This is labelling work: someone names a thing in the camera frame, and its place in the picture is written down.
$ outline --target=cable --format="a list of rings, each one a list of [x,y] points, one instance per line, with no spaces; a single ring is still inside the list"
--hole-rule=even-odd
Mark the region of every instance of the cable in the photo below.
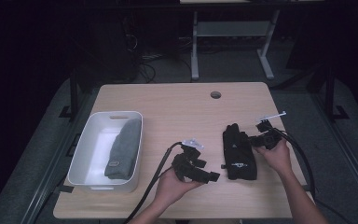
[[[314,74],[315,72],[317,72],[323,65],[321,63],[316,63],[315,65],[313,65],[310,69],[300,72],[297,75],[288,78],[287,80],[285,80],[284,82],[276,85],[276,86],[271,86],[268,87],[271,91],[273,90],[283,90],[291,85],[293,85],[294,83],[298,82],[300,79],[307,77],[309,75]]]
[[[170,166],[170,168],[166,169],[164,172],[162,172],[159,176],[158,176],[158,179],[164,175],[165,173],[167,173],[167,171],[171,170],[173,168],[173,166]]]
[[[128,49],[130,52],[134,52],[135,51],[135,49],[136,49],[136,47],[138,47],[138,38],[136,38],[136,36],[135,35],[126,35],[126,37],[129,37],[130,38],[130,40],[131,40],[131,38],[133,38],[134,39],[134,46],[133,47],[131,47],[131,49]]]
[[[154,80],[154,78],[156,77],[156,69],[153,66],[146,64],[146,63],[141,63],[140,65],[142,65],[144,67],[144,70],[139,70],[139,72],[141,73],[141,76],[145,78],[146,83],[156,82]],[[149,67],[150,69],[152,69],[152,71],[153,71],[152,77],[149,77],[149,75],[147,74],[146,67]]]
[[[332,208],[331,206],[317,200],[314,199],[316,203],[319,203],[320,205],[326,207],[327,209],[329,209],[330,211],[332,211],[333,213],[335,213],[337,216],[339,216],[340,218],[342,218],[344,221],[346,221],[349,224],[353,224],[351,221],[349,221],[347,218],[345,218],[344,216],[342,216],[338,211],[336,211],[336,209]]]
[[[268,128],[269,130],[278,133],[281,137],[283,137],[284,139],[286,139],[296,150],[297,152],[300,154],[301,159],[303,160],[303,162],[306,165],[308,174],[309,174],[309,178],[310,178],[310,194],[312,195],[313,200],[316,203],[319,203],[320,205],[326,207],[327,209],[329,209],[330,211],[332,211],[333,213],[335,213],[337,216],[339,216],[340,218],[342,218],[344,221],[346,221],[349,224],[352,224],[351,221],[349,221],[347,218],[345,218],[344,216],[342,216],[338,211],[336,211],[334,208],[332,208],[331,206],[327,205],[326,203],[321,202],[320,200],[318,200],[316,198],[316,187],[315,187],[315,180],[313,177],[313,172],[310,169],[310,163],[307,160],[307,157],[304,153],[304,151],[302,150],[302,148],[300,147],[300,145],[298,144],[298,142],[295,140],[295,138],[288,132],[285,131],[281,131],[277,128],[271,128],[267,125],[265,125],[264,127]]]
[[[141,208],[142,204],[144,204],[147,195],[149,194],[150,190],[153,188],[154,184],[158,181],[159,177],[160,177],[160,173],[162,170],[162,167],[165,164],[165,161],[168,159],[168,157],[171,154],[171,151],[174,147],[178,146],[178,145],[182,145],[181,142],[176,142],[174,143],[171,147],[169,147],[167,149],[167,151],[164,154],[164,157],[162,158],[161,162],[158,165],[158,168],[156,170],[156,172],[153,175],[152,180],[150,181],[149,185],[147,186],[147,189],[144,193],[144,196],[142,197],[141,201],[138,203],[138,205],[136,205],[135,209],[132,211],[132,213],[127,217],[127,219],[124,221],[124,223],[129,223],[131,219],[133,219],[133,217],[135,217],[136,213],[138,212],[138,210]]]
[[[190,70],[190,72],[191,72],[191,67],[190,67],[190,65],[189,65],[185,60],[179,59],[179,61],[181,61],[182,63],[184,63],[185,66],[188,68],[188,70]]]
[[[286,139],[293,147],[295,147],[295,149],[297,150],[297,152],[300,154],[301,159],[303,160],[306,168],[307,168],[307,172],[308,175],[310,177],[310,194],[312,195],[312,198],[315,199],[315,180],[313,178],[313,172],[310,168],[310,163],[307,160],[307,157],[303,151],[303,149],[300,147],[300,145],[296,142],[296,140],[291,137],[288,134],[285,134],[283,131],[277,129],[277,128],[269,128],[270,130],[274,131],[275,133],[278,133],[281,137],[283,137],[284,139]]]

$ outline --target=white clip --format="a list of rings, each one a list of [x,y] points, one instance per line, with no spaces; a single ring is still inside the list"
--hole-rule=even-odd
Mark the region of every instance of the white clip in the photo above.
[[[273,116],[265,116],[264,118],[261,118],[261,119],[258,119],[257,121],[261,121],[261,120],[266,120],[266,119],[273,119],[273,118],[277,118],[277,117],[280,117],[280,116],[283,116],[283,115],[286,115],[286,112],[283,111],[281,114],[278,114],[278,115],[273,115]]]
[[[194,147],[196,149],[204,149],[204,146],[198,143],[195,138],[190,140],[183,140],[182,144],[188,147]]]

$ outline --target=towel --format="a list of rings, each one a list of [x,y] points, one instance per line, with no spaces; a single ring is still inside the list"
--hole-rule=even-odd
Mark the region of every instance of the towel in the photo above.
[[[139,149],[141,127],[140,119],[130,119],[124,124],[112,145],[104,171],[109,179],[131,178]]]

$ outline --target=white plastic bin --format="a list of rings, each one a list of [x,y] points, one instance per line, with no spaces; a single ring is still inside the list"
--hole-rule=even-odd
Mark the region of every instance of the white plastic bin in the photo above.
[[[116,136],[130,119],[140,119],[141,137],[133,174],[130,179],[109,179],[104,175],[106,164]],[[92,114],[80,135],[69,168],[68,180],[85,190],[112,190],[131,192],[138,186],[140,157],[142,151],[143,117],[136,111],[112,111]]]

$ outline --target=wrist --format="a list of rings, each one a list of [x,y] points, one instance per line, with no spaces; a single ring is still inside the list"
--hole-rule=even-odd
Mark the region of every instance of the wrist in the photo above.
[[[149,205],[150,209],[158,215],[161,215],[162,213],[164,213],[164,211],[167,210],[167,208],[169,206],[170,206],[169,204],[161,203],[159,201],[153,201]]]
[[[285,178],[285,179],[295,176],[295,173],[291,168],[277,170],[277,173],[280,178]]]

